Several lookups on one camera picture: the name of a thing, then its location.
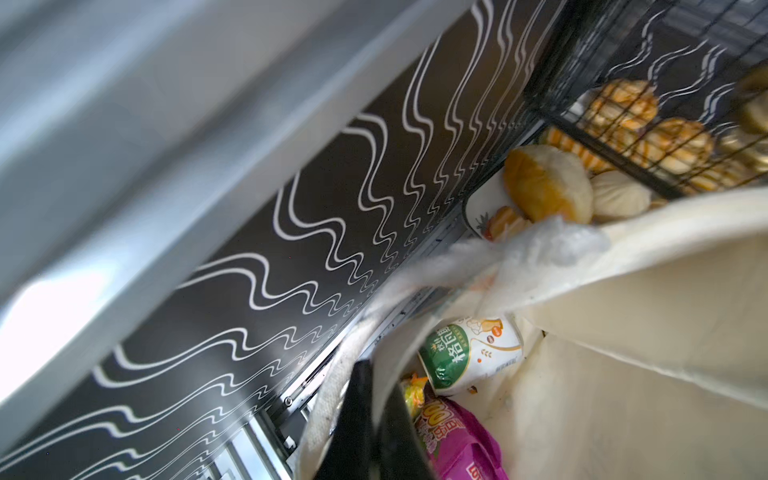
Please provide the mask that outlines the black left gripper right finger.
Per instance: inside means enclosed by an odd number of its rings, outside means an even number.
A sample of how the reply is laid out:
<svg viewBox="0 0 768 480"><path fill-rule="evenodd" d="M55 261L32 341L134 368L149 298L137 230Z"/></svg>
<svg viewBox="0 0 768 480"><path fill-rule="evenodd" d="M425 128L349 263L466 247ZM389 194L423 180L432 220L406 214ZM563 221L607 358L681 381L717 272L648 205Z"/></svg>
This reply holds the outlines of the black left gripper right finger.
<svg viewBox="0 0 768 480"><path fill-rule="evenodd" d="M378 427L379 477L387 480L432 480L433 468L416 435L404 394L395 385Z"/></svg>

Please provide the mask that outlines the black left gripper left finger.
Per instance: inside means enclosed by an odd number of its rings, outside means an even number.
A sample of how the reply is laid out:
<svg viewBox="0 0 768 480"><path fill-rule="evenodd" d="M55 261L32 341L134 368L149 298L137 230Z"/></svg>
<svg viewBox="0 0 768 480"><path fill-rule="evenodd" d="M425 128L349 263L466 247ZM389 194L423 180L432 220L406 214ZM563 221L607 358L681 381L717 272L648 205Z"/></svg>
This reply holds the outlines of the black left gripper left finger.
<svg viewBox="0 0 768 480"><path fill-rule="evenodd" d="M357 479L370 476L374 443L373 373L369 360L355 363L343 398L330 446L315 479Z"/></svg>

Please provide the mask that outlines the purple grape candy bag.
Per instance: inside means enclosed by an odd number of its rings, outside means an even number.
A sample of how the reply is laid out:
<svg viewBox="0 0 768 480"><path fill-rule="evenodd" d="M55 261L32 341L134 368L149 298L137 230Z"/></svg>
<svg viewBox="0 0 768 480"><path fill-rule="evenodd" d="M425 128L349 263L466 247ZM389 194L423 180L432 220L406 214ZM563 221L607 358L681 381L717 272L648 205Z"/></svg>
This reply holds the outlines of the purple grape candy bag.
<svg viewBox="0 0 768 480"><path fill-rule="evenodd" d="M508 479L498 442L471 412L451 399L427 400L415 429L438 479Z"/></svg>

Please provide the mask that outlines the orange Fox's candy bag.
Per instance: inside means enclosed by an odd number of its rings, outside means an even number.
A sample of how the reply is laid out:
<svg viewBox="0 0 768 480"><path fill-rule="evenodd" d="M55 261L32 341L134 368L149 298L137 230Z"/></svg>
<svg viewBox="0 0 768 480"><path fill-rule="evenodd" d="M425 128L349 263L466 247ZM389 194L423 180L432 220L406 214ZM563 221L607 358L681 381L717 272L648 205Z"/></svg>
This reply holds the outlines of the orange Fox's candy bag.
<svg viewBox="0 0 768 480"><path fill-rule="evenodd" d="M413 373L408 378L404 378L400 382L406 409L412 420L415 420L418 417L424 407L427 383L428 378L426 376L419 377L416 373Z"/></svg>

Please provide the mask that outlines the green drink can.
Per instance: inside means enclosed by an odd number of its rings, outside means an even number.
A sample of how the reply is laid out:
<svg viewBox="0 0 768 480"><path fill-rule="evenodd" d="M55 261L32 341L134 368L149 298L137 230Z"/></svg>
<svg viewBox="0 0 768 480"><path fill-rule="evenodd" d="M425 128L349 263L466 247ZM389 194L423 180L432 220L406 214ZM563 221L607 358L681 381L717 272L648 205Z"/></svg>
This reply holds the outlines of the green drink can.
<svg viewBox="0 0 768 480"><path fill-rule="evenodd" d="M521 361L523 341L505 318L461 318L427 335L418 356L434 392L452 396Z"/></svg>

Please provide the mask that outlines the cream canvas tote bag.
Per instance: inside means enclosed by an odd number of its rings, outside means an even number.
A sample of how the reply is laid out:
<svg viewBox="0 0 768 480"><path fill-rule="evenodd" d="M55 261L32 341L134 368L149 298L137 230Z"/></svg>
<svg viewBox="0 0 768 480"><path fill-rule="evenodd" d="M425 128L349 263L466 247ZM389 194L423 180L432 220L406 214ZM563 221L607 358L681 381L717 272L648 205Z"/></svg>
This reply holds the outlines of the cream canvas tote bag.
<svg viewBox="0 0 768 480"><path fill-rule="evenodd" d="M315 479L356 362L372 365L368 479L381 479L384 407L427 335L509 314L532 350L458 399L498 442L508 479L766 477L765 188L598 227L550 219L400 269L340 344L295 477Z"/></svg>

